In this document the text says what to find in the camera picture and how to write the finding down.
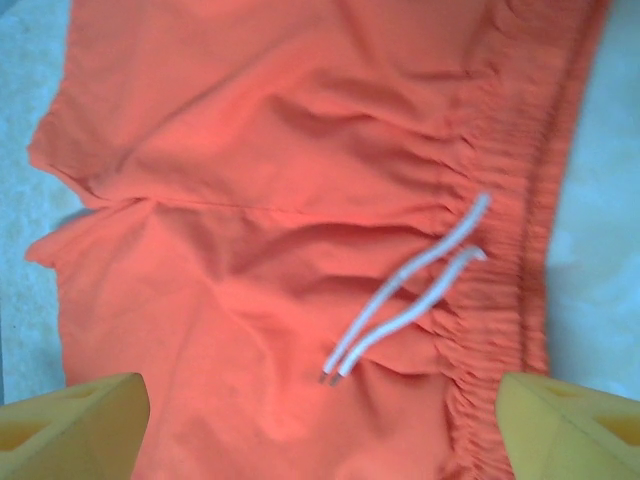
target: orange shorts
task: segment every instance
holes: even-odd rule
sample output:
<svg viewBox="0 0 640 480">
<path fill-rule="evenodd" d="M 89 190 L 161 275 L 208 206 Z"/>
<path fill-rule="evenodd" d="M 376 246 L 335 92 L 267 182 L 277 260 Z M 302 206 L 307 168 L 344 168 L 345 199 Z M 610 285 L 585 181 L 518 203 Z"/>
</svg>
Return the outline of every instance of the orange shorts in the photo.
<svg viewBox="0 0 640 480">
<path fill-rule="evenodd" d="M 76 0 L 30 151 L 96 212 L 28 258 L 58 274 L 68 382 L 146 380 L 134 478 L 510 478 L 493 402 L 547 371 L 544 254 L 606 6 Z M 482 192 L 487 261 L 320 384 Z"/>
</svg>

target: table surface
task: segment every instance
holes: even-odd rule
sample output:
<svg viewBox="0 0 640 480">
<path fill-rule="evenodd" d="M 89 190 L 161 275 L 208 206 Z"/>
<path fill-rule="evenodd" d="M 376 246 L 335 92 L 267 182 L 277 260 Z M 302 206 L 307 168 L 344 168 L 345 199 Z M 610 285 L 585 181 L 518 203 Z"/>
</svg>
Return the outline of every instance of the table surface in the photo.
<svg viewBox="0 0 640 480">
<path fill-rule="evenodd" d="M 23 260 L 81 205 L 25 147 L 61 77 L 69 0 L 0 17 L 0 318 L 5 400 L 63 385 L 51 271 Z M 640 400 L 640 1 L 617 0 L 599 48 L 547 259 L 557 378 Z"/>
</svg>

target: yellow plastic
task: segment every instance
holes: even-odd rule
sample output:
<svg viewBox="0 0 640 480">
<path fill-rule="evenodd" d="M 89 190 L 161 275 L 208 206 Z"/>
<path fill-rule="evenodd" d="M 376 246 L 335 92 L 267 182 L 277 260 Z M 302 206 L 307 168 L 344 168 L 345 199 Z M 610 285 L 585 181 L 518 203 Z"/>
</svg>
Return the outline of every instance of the yellow plastic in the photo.
<svg viewBox="0 0 640 480">
<path fill-rule="evenodd" d="M 496 415 L 517 480 L 640 479 L 640 402 L 510 373 Z"/>
<path fill-rule="evenodd" d="M 149 420 L 138 374 L 0 408 L 0 480 L 129 480 Z"/>
</svg>

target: gathered fabric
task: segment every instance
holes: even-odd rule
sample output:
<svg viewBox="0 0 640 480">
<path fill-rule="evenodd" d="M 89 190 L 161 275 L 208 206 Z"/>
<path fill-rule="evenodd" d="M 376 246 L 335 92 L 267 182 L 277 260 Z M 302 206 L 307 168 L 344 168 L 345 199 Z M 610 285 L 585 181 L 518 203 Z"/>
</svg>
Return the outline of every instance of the gathered fabric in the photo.
<svg viewBox="0 0 640 480">
<path fill-rule="evenodd" d="M 144 376 L 134 479 L 512 478 L 607 5 L 73 1 L 30 155 L 94 212 L 27 258 L 68 383 Z"/>
</svg>

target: white drawstring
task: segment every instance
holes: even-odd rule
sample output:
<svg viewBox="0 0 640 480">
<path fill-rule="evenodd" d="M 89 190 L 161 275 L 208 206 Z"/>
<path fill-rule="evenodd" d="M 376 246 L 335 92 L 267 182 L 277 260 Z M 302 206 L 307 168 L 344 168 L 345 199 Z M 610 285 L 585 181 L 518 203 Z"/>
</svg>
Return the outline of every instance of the white drawstring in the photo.
<svg viewBox="0 0 640 480">
<path fill-rule="evenodd" d="M 353 342 L 356 336 L 360 334 L 360 331 L 365 327 L 369 319 L 409 277 L 419 269 L 424 268 L 438 258 L 446 255 L 449 251 L 457 247 L 467 236 L 469 236 L 487 210 L 489 202 L 489 195 L 481 194 L 477 198 L 471 211 L 447 236 L 445 236 L 433 248 L 430 248 L 409 260 L 406 264 L 400 267 L 400 269 L 398 269 L 398 271 L 387 282 L 385 282 L 382 287 L 380 287 L 362 312 L 360 312 L 360 315 L 358 315 L 358 317 L 353 321 L 325 362 L 322 369 L 323 374 L 321 381 L 324 381 L 327 375 L 335 369 L 340 359 L 347 352 L 349 345 Z M 444 296 L 447 290 L 449 290 L 467 263 L 474 258 L 484 260 L 486 259 L 486 256 L 478 247 L 470 247 L 464 250 L 454 258 L 443 275 L 427 292 L 425 292 L 424 295 L 422 295 L 422 297 L 416 300 L 404 312 L 375 328 L 360 340 L 343 360 L 340 368 L 338 369 L 338 373 L 331 379 L 330 384 L 335 385 L 335 383 L 337 383 L 342 377 L 348 375 L 353 366 L 369 347 L 382 340 L 384 337 L 411 324 L 417 317 L 423 315 L 433 305 L 435 305 Z"/>
</svg>

